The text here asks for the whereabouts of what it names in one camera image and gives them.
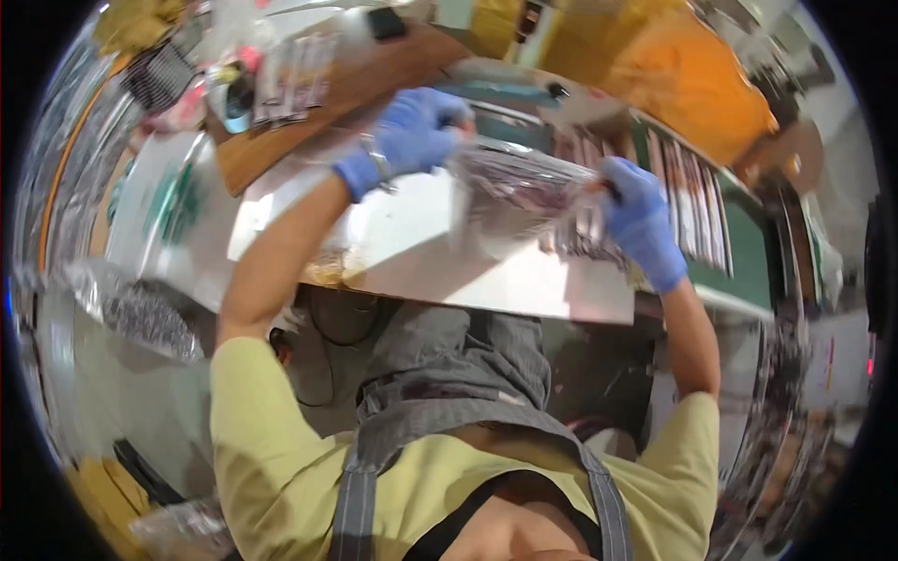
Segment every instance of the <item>blue latex glove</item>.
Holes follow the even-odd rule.
[[[603,161],[605,177],[621,192],[616,203],[602,193],[605,224],[612,239],[646,273],[659,294],[674,288],[686,276],[686,259],[674,243],[661,181],[635,163],[610,156]]]
[[[443,163],[464,139],[451,125],[473,120],[473,112],[462,98],[432,88],[403,90],[377,119],[371,134],[386,157],[392,176],[430,172]],[[353,202],[377,187],[382,178],[374,159],[358,148],[333,165],[352,194]]]

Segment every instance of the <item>yellow t-shirt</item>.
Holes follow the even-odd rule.
[[[327,557],[352,433],[320,438],[261,339],[227,341],[212,360],[212,441],[218,494],[244,559]],[[634,559],[701,560],[717,502],[717,403],[694,393],[637,462],[602,458],[623,497]],[[518,469],[549,478],[595,521],[577,462],[539,439],[477,425],[405,448],[377,479],[376,561],[401,561],[487,480]]]

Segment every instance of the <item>bracelet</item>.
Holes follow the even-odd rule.
[[[388,193],[392,193],[396,190],[396,186],[392,184],[392,173],[390,170],[390,162],[387,161],[387,157],[383,155],[383,152],[380,151],[380,148],[377,146],[377,143],[374,140],[374,135],[371,133],[361,133],[359,135],[359,140],[361,141],[362,147],[365,148],[365,151],[368,152],[368,155],[374,161],[374,167],[377,168],[377,172],[381,175],[381,181],[378,183],[378,187],[387,191]]]

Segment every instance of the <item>floor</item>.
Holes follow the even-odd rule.
[[[370,316],[359,310],[370,305],[370,296],[313,288],[303,296],[306,305],[309,297],[327,301],[316,318],[331,337],[336,338],[335,326],[346,338],[354,337],[349,331],[367,330]],[[287,371],[297,398],[309,404],[300,406],[306,419],[322,436],[356,425],[357,385],[374,342],[399,305],[385,299],[373,333],[354,346],[324,342],[308,313],[297,313],[302,325],[289,336],[294,360]],[[644,439],[651,391],[645,366],[658,329],[651,320],[634,327],[544,320],[544,350],[553,370],[552,415],[566,421],[603,414],[637,441]],[[178,364],[110,333],[78,310],[75,368],[84,453],[110,456],[112,442],[126,437],[182,495],[213,492],[208,361]]]

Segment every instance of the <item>wooden cutting board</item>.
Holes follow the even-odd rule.
[[[224,184],[233,197],[336,119],[396,90],[432,83],[442,68],[470,55],[461,43],[425,23],[406,22],[405,37],[384,42],[371,37],[366,18],[356,13],[331,18],[304,33],[319,28],[342,31],[324,106],[312,110],[303,123],[262,133],[212,135]]]

